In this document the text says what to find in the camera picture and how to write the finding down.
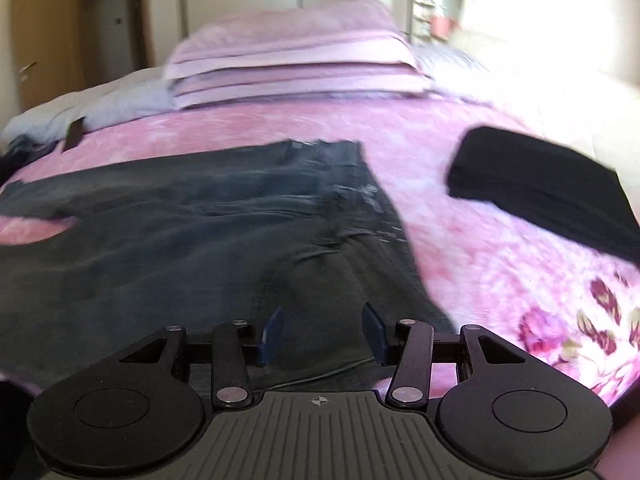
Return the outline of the pink floral blanket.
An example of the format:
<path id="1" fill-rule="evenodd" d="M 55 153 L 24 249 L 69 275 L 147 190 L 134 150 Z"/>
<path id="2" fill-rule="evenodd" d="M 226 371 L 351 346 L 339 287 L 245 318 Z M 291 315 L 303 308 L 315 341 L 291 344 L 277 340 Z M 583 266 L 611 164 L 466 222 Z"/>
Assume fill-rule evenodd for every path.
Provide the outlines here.
<path id="1" fill-rule="evenodd" d="M 235 103 L 89 133 L 17 179 L 285 139 L 359 141 L 436 304 L 456 324 L 484 325 L 614 402 L 639 376 L 639 270 L 494 205 L 450 197 L 450 158 L 480 125 L 518 130 L 498 110 L 445 99 Z"/>

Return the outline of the dark grey jeans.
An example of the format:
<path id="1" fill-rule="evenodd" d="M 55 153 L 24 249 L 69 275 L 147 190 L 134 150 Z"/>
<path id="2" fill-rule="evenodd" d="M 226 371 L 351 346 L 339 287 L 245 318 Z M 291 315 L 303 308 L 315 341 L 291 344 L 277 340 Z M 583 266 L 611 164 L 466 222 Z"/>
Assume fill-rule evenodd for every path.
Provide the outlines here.
<path id="1" fill-rule="evenodd" d="M 354 142 L 236 148 L 15 182 L 6 217 L 72 220 L 1 249 L 1 367 L 41 387 L 169 325 L 284 316 L 254 384 L 368 386 L 365 306 L 450 332 Z"/>

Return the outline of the light blue striped sheet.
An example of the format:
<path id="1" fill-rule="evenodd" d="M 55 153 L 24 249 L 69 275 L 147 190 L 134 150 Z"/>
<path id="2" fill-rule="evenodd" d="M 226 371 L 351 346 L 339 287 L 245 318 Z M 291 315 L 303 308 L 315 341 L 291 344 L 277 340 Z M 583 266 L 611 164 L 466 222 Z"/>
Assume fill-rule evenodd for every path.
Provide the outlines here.
<path id="1" fill-rule="evenodd" d="M 47 144 L 63 140 L 77 119 L 86 131 L 93 132 L 175 109 L 163 69 L 146 68 L 26 110 L 9 121 L 1 139 L 10 143 L 18 136 L 28 136 L 35 144 Z"/>

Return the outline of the folded lilac quilt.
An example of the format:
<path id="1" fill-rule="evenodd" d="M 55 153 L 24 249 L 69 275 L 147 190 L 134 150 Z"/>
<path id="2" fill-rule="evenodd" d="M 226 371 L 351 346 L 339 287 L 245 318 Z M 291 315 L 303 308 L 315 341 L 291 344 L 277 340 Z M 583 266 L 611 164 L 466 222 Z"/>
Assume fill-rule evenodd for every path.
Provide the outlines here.
<path id="1" fill-rule="evenodd" d="M 180 110 L 294 94 L 420 96 L 428 88 L 378 0 L 218 18 L 175 47 L 164 78 Z"/>

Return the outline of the wooden door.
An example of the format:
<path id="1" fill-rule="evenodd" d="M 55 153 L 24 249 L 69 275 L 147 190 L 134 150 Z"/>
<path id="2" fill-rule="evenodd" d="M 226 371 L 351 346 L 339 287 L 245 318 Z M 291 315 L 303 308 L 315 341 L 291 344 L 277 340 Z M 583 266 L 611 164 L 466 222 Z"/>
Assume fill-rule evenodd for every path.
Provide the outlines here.
<path id="1" fill-rule="evenodd" d="M 11 0 L 11 32 L 22 110 L 84 88 L 79 0 Z"/>

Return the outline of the black phone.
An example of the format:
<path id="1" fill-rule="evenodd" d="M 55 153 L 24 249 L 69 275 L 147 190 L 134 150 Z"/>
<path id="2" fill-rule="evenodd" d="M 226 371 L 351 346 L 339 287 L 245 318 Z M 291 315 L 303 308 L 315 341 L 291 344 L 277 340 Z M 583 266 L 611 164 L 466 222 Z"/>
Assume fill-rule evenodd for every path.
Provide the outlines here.
<path id="1" fill-rule="evenodd" d="M 67 128 L 66 137 L 62 147 L 62 152 L 66 152 L 76 148 L 85 135 L 85 118 L 79 117 L 75 119 Z"/>

